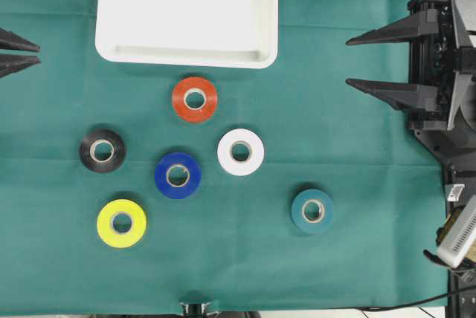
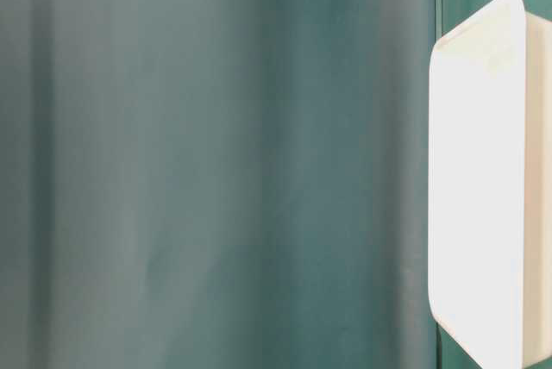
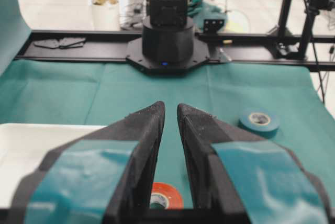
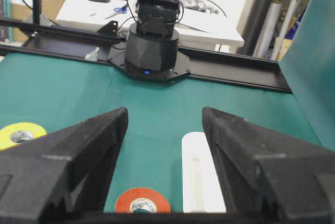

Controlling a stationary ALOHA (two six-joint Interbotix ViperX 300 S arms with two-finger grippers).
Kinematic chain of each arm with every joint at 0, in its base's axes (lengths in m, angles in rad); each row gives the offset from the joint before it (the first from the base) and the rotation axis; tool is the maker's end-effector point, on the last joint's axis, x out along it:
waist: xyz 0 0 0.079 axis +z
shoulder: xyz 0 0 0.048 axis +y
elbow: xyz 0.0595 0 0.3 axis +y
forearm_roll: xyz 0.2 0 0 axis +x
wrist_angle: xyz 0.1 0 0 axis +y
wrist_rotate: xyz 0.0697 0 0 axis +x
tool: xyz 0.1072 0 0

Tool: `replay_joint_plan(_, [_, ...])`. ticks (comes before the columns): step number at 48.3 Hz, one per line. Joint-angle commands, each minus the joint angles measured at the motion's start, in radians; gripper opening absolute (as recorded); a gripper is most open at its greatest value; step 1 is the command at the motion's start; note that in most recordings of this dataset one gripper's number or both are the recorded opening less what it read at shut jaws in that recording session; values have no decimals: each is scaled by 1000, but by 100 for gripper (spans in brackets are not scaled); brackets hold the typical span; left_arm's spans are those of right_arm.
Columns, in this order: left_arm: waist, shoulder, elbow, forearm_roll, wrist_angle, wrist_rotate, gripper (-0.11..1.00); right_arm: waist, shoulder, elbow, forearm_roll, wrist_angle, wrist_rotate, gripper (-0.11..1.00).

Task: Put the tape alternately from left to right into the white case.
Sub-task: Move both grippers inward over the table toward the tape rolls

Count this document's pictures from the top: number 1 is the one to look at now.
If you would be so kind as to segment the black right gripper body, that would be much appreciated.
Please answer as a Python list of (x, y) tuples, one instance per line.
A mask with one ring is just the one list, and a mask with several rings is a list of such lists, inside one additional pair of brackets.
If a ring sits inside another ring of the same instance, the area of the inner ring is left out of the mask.
[(411, 40), (410, 83), (435, 87), (430, 109), (410, 110), (408, 127), (416, 131), (451, 131), (457, 113), (475, 84), (475, 46), (456, 0), (412, 0), (411, 15), (430, 13), (436, 32)]

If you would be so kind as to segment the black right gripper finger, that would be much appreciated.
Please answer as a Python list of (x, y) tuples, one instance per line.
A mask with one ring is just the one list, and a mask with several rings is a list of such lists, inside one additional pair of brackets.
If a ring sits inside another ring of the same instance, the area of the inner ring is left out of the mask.
[(362, 79), (346, 79), (346, 84), (387, 103), (399, 111), (437, 111), (435, 86), (415, 83), (379, 82)]
[(377, 30), (346, 41), (346, 45), (410, 42), (421, 36), (439, 33), (438, 12), (419, 11)]

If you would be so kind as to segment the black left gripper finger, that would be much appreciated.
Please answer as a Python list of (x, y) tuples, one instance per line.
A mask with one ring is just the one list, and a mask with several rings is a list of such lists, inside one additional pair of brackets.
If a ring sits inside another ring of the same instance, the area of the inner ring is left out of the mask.
[(0, 56), (0, 77), (5, 77), (40, 63), (41, 61), (37, 56), (2, 54)]
[(0, 29), (0, 48), (3, 50), (39, 52), (40, 46), (26, 40), (14, 32)]

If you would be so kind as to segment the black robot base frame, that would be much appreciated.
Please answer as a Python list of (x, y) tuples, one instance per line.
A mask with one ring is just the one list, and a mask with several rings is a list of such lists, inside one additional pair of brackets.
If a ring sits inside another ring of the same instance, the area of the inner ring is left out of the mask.
[[(475, 32), (475, 0), (455, 0), (467, 31)], [(466, 204), (475, 195), (475, 86), (471, 85), (460, 106), (454, 129), (449, 132), (449, 143), (444, 145), (442, 165), (444, 184), (464, 184), (459, 200), (446, 203), (446, 214)], [(451, 274), (448, 289), (459, 294), (448, 299), (447, 317), (475, 316), (475, 275), (465, 278)]]

